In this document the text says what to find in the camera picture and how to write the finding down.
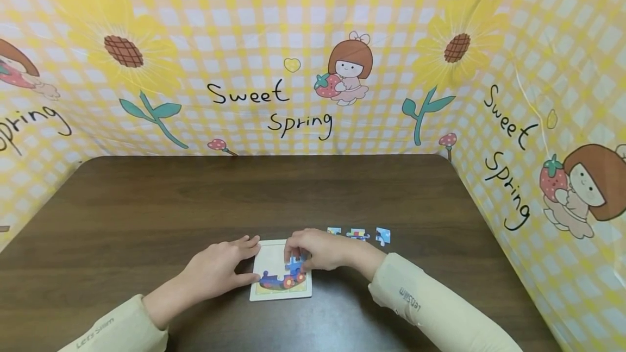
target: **hair bow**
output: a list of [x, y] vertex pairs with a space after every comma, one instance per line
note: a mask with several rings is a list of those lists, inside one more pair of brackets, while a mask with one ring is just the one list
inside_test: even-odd
[[351, 31], [350, 34], [348, 35], [348, 37], [351, 40], [361, 41], [361, 42], [365, 43], [366, 45], [368, 43], [370, 43], [370, 35], [367, 34], [367, 33], [363, 33], [363, 34], [359, 35], [357, 32]]

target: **strawberry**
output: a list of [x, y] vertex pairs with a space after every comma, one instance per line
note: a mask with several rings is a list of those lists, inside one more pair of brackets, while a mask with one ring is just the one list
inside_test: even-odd
[[332, 98], [339, 95], [339, 92], [335, 90], [337, 83], [341, 83], [341, 79], [339, 79], [337, 75], [326, 73], [325, 75], [317, 76], [317, 81], [313, 89], [316, 91], [317, 95], [322, 98]]
[[563, 170], [563, 164], [556, 159], [556, 154], [552, 159], [546, 160], [539, 173], [539, 187], [548, 199], [557, 202], [556, 189], [567, 190], [567, 174]]

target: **yellow checkered backdrop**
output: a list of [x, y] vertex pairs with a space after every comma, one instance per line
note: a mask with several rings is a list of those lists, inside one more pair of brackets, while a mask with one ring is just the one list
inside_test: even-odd
[[562, 348], [623, 350], [624, 3], [3, 0], [0, 248], [100, 155], [439, 153]]

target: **beige sleeve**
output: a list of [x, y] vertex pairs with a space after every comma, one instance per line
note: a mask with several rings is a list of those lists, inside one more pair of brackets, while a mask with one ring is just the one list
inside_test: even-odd
[[369, 288], [376, 303], [420, 328], [442, 352], [522, 352], [497, 323], [396, 253]]
[[164, 352], [167, 331], [152, 323], [142, 299], [141, 295], [133, 296], [59, 352]]

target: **gingham pattern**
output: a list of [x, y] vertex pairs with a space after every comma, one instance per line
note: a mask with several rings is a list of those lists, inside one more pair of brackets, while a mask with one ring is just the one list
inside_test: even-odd
[[[180, 90], [150, 96], [158, 105], [174, 102], [181, 112], [164, 122], [189, 146], [170, 142], [156, 125], [131, 117], [119, 104], [139, 104], [137, 90], [113, 89], [91, 67], [79, 47], [68, 42], [66, 25], [46, 0], [3, 0], [0, 38], [23, 51], [53, 84], [61, 100], [50, 102], [26, 89], [0, 82], [0, 118], [50, 106], [70, 122], [71, 137], [57, 134], [62, 124], [49, 118], [15, 134], [22, 157], [9, 147], [0, 152], [0, 248], [30, 220], [80, 162], [99, 155], [225, 155], [206, 143], [224, 139], [241, 155], [440, 153], [438, 139], [458, 135], [453, 160], [495, 237], [547, 320], [564, 350], [621, 351], [626, 345], [626, 217], [593, 225], [596, 237], [575, 240], [557, 231], [541, 213], [541, 165], [552, 153], [567, 155], [576, 146], [598, 142], [614, 148], [626, 143], [626, 0], [501, 0], [510, 15], [505, 46], [473, 82], [436, 97], [454, 95], [444, 110], [427, 114], [416, 147], [415, 121], [402, 114], [404, 98], [419, 108], [424, 90], [414, 80], [415, 44], [427, 36], [428, 22], [441, 15], [440, 0], [130, 0], [135, 15], [162, 23], [178, 47], [174, 57], [186, 72]], [[343, 108], [312, 89], [325, 72], [333, 47], [349, 32], [367, 33], [374, 67], [362, 83], [366, 98]], [[297, 58], [295, 73], [284, 59]], [[222, 92], [264, 92], [282, 79], [287, 102], [218, 105], [207, 83]], [[527, 151], [516, 148], [483, 105], [498, 84], [498, 106], [515, 123], [543, 120], [543, 134], [528, 138]], [[559, 116], [554, 130], [544, 121], [550, 109]], [[271, 131], [270, 115], [321, 117], [328, 127], [291, 130], [283, 139]], [[486, 183], [485, 158], [495, 150], [531, 207], [531, 219], [516, 232], [502, 227], [515, 217], [509, 192]]]

